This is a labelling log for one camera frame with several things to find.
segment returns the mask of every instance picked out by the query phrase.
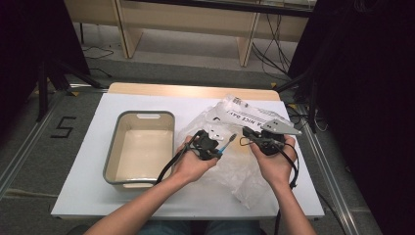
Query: clear plastic bag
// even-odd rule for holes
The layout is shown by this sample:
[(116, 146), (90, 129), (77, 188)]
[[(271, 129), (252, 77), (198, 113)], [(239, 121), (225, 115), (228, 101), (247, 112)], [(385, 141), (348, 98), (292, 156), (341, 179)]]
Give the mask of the clear plastic bag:
[(261, 125), (275, 118), (293, 126), (274, 112), (252, 107), (241, 99), (228, 95), (180, 130), (175, 145), (179, 146), (187, 135), (194, 135), (198, 130), (204, 129), (210, 139), (219, 142), (217, 148), (220, 149), (233, 134), (237, 134), (217, 165), (208, 170), (200, 180), (214, 180), (229, 187), (232, 194), (250, 209), (270, 190), (270, 186), (263, 179), (250, 147), (240, 143), (243, 137), (242, 127), (260, 131)]

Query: white table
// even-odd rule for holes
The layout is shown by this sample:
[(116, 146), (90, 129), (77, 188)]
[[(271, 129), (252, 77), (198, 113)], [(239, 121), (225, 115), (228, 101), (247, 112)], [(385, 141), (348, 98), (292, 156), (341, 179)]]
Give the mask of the white table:
[[(52, 216), (79, 218), (107, 215), (143, 192), (144, 189), (118, 190), (103, 177), (104, 164), (119, 114), (127, 110), (170, 111), (175, 115), (175, 129), (179, 131), (200, 112), (214, 106), (219, 100), (104, 94), (52, 210)], [(288, 118), (282, 102), (245, 101)], [(299, 153), (300, 175), (294, 193), (308, 217), (321, 217), (324, 212), (300, 148), (298, 145), (296, 147)], [(215, 182), (198, 181), (170, 197), (154, 214), (153, 219), (259, 219), (275, 216), (277, 211), (278, 203), (271, 191), (266, 192), (260, 203), (248, 210), (231, 194), (228, 187)]]

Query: plastic tray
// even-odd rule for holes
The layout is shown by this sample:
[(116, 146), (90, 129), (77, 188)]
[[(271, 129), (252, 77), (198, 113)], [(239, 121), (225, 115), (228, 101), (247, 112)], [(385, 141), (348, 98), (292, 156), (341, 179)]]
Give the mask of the plastic tray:
[(174, 115), (165, 111), (127, 111), (116, 122), (104, 167), (105, 180), (116, 187), (156, 183), (173, 156)]

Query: person's right hand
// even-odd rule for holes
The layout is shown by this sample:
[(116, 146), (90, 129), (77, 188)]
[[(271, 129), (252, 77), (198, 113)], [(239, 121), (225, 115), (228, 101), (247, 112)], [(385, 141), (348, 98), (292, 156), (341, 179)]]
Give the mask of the person's right hand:
[[(285, 143), (295, 147), (296, 140), (293, 137), (284, 135), (284, 138)], [(258, 161), (262, 177), (269, 184), (289, 184), (292, 166), (281, 153), (266, 156), (260, 151), (259, 147), (255, 143), (251, 143), (250, 147)], [(283, 151), (293, 162), (296, 161), (296, 152), (292, 147), (286, 145), (284, 146)]]

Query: forearm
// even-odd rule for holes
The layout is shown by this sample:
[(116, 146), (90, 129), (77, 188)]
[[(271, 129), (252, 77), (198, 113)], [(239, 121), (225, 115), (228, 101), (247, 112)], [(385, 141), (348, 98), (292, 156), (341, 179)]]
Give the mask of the forearm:
[(86, 234), (136, 234), (165, 200), (185, 185), (171, 176), (102, 218)]
[(271, 184), (289, 234), (316, 234), (288, 184)]

